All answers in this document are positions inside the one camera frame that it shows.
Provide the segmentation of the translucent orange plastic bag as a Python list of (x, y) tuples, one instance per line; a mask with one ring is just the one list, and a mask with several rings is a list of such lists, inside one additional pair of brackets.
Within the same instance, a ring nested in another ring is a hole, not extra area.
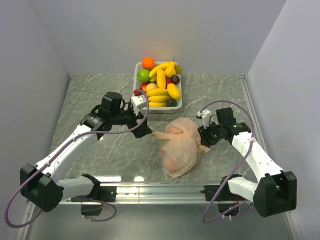
[(164, 132), (151, 134), (160, 140), (159, 154), (166, 175), (178, 178), (189, 172), (210, 149), (201, 143), (198, 125), (190, 118), (179, 117), (170, 122)]

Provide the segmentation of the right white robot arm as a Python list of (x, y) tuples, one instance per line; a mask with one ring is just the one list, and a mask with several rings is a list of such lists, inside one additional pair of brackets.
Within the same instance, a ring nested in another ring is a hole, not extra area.
[(213, 195), (231, 200), (235, 196), (250, 201), (261, 217), (269, 217), (295, 210), (297, 207), (297, 177), (277, 165), (257, 142), (251, 129), (244, 122), (237, 122), (230, 107), (216, 111), (217, 122), (211, 119), (207, 109), (196, 114), (202, 120), (198, 128), (201, 144), (210, 148), (220, 140), (226, 140), (249, 165), (256, 182), (240, 174), (222, 178)]

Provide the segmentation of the fake small banana bunch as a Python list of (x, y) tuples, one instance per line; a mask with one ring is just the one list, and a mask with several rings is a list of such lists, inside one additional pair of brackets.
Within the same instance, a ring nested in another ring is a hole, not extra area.
[(162, 108), (167, 106), (170, 99), (169, 93), (165, 88), (155, 88), (147, 92), (149, 106), (153, 108)]

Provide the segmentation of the fake dark green avocado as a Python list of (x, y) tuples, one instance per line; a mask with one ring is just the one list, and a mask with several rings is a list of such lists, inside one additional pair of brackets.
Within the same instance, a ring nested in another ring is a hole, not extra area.
[(170, 98), (169, 100), (166, 101), (166, 106), (169, 108), (176, 107), (178, 105), (177, 101), (173, 98)]

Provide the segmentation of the fake yellow mango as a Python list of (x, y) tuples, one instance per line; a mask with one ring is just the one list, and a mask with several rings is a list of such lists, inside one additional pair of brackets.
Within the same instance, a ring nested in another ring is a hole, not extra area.
[(169, 96), (174, 99), (174, 100), (180, 100), (181, 99), (181, 91), (180, 89), (177, 87), (177, 85), (173, 84), (173, 83), (169, 83), (167, 85), (167, 92), (169, 94)]

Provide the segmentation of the fake green apple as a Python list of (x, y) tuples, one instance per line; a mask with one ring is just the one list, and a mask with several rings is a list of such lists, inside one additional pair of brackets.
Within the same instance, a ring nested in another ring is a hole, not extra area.
[(138, 80), (141, 82), (141, 83), (148, 83), (150, 81), (150, 71), (148, 69), (141, 69), (138, 74)]

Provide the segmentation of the fake yellow corn cob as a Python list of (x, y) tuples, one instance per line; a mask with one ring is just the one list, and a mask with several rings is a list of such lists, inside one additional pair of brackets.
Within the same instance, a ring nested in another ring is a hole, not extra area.
[(166, 75), (162, 69), (158, 69), (156, 72), (156, 84), (160, 89), (165, 89), (167, 86)]

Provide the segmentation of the fake dark plum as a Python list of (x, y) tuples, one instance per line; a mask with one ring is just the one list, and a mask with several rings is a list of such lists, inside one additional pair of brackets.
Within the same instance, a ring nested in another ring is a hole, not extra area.
[(179, 84), (180, 83), (180, 77), (178, 75), (173, 75), (171, 78), (170, 78), (170, 82), (172, 84)]

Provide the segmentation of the fake yellow pear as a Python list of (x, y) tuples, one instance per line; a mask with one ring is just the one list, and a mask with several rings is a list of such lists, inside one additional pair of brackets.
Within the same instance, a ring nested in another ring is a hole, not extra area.
[(164, 74), (169, 78), (181, 73), (182, 73), (182, 68), (179, 64), (175, 62), (175, 59), (170, 61), (168, 67), (164, 70)]

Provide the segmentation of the fake orange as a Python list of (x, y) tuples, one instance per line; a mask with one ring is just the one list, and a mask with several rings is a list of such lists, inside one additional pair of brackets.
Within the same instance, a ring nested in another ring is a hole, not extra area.
[(156, 66), (156, 63), (153, 58), (145, 57), (141, 62), (141, 66), (143, 69), (151, 71)]

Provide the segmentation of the white plastic fruit tray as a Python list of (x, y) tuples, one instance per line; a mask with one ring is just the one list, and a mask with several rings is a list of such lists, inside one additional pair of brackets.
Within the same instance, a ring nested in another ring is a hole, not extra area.
[[(141, 86), (141, 82), (139, 81), (138, 78), (138, 73), (139, 71), (142, 69), (142, 63), (138, 62), (135, 65), (135, 69), (134, 69), (134, 77), (133, 77), (133, 90), (136, 90), (138, 88), (140, 88)], [(177, 84), (177, 87), (180, 90), (181, 93), (181, 98), (179, 100), (177, 100), (177, 106), (170, 106), (170, 107), (150, 107), (149, 108), (149, 113), (152, 114), (171, 114), (174, 113), (178, 110), (180, 110), (182, 108), (182, 104), (183, 104), (183, 97), (182, 97), (182, 79), (181, 79), (181, 75), (178, 74), (178, 77), (180, 78), (180, 82)]]

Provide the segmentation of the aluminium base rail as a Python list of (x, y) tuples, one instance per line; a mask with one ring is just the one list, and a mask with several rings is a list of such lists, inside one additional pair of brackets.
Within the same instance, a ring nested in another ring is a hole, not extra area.
[(60, 202), (105, 201), (118, 204), (197, 204), (209, 202), (218, 191), (218, 184), (200, 183), (101, 183), (86, 177), (54, 182), (51, 179), (30, 181), (20, 194), (44, 212)]

